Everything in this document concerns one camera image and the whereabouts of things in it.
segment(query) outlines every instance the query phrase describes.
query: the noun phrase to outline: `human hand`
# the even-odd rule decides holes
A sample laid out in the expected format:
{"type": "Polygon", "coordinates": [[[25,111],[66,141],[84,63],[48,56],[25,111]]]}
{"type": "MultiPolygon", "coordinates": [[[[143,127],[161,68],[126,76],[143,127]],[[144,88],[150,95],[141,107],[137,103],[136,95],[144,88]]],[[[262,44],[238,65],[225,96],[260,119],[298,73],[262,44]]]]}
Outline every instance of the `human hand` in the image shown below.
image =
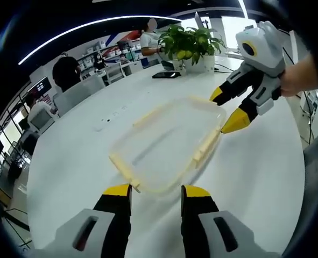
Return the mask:
{"type": "Polygon", "coordinates": [[[318,74],[313,57],[305,59],[286,68],[281,77],[281,94],[291,97],[304,90],[318,89],[318,74]]]}

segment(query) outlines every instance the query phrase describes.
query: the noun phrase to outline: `ceiling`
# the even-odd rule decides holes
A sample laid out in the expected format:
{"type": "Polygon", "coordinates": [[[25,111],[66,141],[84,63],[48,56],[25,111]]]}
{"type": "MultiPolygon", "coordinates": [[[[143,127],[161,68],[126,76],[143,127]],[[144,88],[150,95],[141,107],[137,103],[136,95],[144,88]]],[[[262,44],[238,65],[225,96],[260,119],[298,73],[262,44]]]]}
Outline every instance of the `ceiling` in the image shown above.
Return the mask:
{"type": "MultiPolygon", "coordinates": [[[[247,10],[261,11],[259,0],[244,0],[247,10]]],[[[0,1],[0,115],[10,99],[29,80],[29,75],[63,51],[87,41],[138,30],[147,18],[122,19],[90,25],[73,31],[46,45],[21,66],[18,62],[50,38],[76,26],[95,20],[127,16],[155,15],[168,17],[187,10],[230,7],[232,10],[208,11],[212,18],[221,15],[240,16],[238,0],[12,0],[0,1]]],[[[180,18],[192,17],[185,14],[180,18]]],[[[249,18],[263,17],[249,14],[249,18]]]]}

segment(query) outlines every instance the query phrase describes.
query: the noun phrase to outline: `white chair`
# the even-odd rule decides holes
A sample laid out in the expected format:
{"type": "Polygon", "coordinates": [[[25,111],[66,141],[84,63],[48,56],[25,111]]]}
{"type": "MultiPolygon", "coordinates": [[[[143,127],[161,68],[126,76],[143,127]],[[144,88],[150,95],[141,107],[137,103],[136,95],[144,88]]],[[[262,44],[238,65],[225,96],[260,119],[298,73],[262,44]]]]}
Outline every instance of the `white chair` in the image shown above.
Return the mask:
{"type": "Polygon", "coordinates": [[[105,84],[102,78],[92,75],[62,94],[54,95],[53,102],[58,109],[58,114],[63,116],[70,109],[103,88],[105,88],[105,84]]]}
{"type": "Polygon", "coordinates": [[[38,109],[37,113],[31,120],[27,120],[30,128],[38,132],[39,135],[43,134],[55,121],[57,117],[51,112],[47,111],[44,107],[38,109]]]}
{"type": "Polygon", "coordinates": [[[109,84],[114,83],[125,77],[120,62],[112,66],[108,66],[104,70],[106,72],[106,77],[109,84]]]}

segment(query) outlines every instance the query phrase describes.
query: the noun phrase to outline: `potted plant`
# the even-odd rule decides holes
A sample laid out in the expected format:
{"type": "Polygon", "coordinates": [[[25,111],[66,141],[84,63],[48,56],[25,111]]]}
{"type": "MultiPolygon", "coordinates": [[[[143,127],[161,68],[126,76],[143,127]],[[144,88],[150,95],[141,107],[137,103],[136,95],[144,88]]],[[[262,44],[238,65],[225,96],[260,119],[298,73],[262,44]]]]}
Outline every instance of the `potted plant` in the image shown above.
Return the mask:
{"type": "Polygon", "coordinates": [[[213,38],[207,28],[188,28],[185,30],[179,25],[170,25],[163,31],[159,44],[164,46],[168,58],[184,60],[186,71],[190,73],[214,72],[215,50],[219,53],[224,47],[222,39],[213,38]]]}

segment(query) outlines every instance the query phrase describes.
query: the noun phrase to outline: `desk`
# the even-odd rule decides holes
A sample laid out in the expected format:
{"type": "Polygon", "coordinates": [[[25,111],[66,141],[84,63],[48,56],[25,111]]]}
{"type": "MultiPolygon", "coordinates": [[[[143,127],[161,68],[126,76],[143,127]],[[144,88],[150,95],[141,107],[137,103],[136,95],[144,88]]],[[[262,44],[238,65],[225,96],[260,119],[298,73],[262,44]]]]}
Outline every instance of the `desk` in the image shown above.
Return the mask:
{"type": "MultiPolygon", "coordinates": [[[[241,60],[217,58],[236,69],[241,60]]],[[[38,140],[27,184],[32,239],[43,248],[55,231],[102,192],[125,180],[109,149],[132,123],[158,105],[189,95],[209,98],[229,74],[152,79],[153,66],[106,87],[70,110],[38,140]]],[[[245,97],[223,107],[229,116],[245,97]]],[[[209,164],[194,183],[210,192],[267,251],[282,253],[299,218],[305,168],[298,128],[284,98],[241,131],[222,135],[209,164]]],[[[180,200],[152,200],[133,191],[126,257],[185,257],[180,200]]]]}

